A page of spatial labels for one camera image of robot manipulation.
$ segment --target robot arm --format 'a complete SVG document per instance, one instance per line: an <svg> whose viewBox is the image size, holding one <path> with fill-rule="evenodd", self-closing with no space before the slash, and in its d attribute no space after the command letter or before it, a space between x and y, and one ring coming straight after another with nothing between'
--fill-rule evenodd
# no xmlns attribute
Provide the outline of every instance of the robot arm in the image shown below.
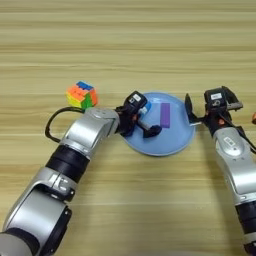
<svg viewBox="0 0 256 256"><path fill-rule="evenodd" d="M66 202L74 197L93 154L112 134L132 134L139 110L146 103L146 98L135 91L116 110L89 108L62 140L54 139L59 142L56 151L6 218L0 233L1 256L45 256L56 252L72 215Z"/></svg>
<svg viewBox="0 0 256 256"><path fill-rule="evenodd" d="M234 198L236 211L245 233L244 245L249 255L256 255L256 163L252 152L255 146L242 127L232 123L228 111L243 107L227 87L205 92L206 115L196 117L190 97L186 96L186 110L191 124L204 123L216 146L217 163Z"/></svg>

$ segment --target colorful cube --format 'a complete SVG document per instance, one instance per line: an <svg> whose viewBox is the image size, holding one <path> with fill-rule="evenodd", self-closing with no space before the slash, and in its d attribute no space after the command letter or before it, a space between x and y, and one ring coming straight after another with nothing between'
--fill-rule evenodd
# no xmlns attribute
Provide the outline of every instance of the colorful cube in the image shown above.
<svg viewBox="0 0 256 256"><path fill-rule="evenodd" d="M70 87L66 96L71 106L82 109L93 107L98 103L95 89L82 81Z"/></svg>

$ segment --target orange object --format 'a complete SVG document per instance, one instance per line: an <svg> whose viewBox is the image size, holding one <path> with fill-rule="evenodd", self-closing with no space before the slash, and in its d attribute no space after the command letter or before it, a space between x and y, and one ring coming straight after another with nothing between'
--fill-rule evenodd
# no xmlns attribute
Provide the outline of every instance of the orange object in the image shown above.
<svg viewBox="0 0 256 256"><path fill-rule="evenodd" d="M256 112L252 116L252 123L256 124Z"/></svg>

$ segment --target purple object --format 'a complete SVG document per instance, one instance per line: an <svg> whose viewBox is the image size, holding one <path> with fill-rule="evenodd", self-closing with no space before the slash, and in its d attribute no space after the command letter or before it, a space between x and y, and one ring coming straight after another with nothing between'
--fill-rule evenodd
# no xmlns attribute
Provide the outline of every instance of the purple object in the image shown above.
<svg viewBox="0 0 256 256"><path fill-rule="evenodd" d="M161 103L160 126L170 128L170 103Z"/></svg>

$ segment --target black cable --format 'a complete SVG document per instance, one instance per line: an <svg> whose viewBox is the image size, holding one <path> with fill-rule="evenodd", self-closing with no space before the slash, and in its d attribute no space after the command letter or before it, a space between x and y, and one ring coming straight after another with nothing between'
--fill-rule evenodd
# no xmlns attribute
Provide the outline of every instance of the black cable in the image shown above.
<svg viewBox="0 0 256 256"><path fill-rule="evenodd" d="M242 131L240 131L231 121L229 121L228 119L226 119L221 113L219 113L219 116L220 116L225 122L227 122L230 126L234 127L234 128L238 131L238 133L240 134L240 136L241 136L242 138L244 138L244 139L250 144L252 153L256 154L256 146L250 141L250 139L249 139Z"/></svg>
<svg viewBox="0 0 256 256"><path fill-rule="evenodd" d="M51 117L50 119L48 120L47 124L46 124L46 127L45 127L45 136L57 143L60 142L60 139L59 138L56 138L54 136L51 135L51 132L50 132L50 128L51 128L51 123L52 121L55 119L55 117L57 115L59 115L60 113L63 113L63 112L78 112L78 113L84 113L85 110L84 109L81 109L81 108L76 108L76 107L65 107L65 108L61 108L59 110L57 110Z"/></svg>

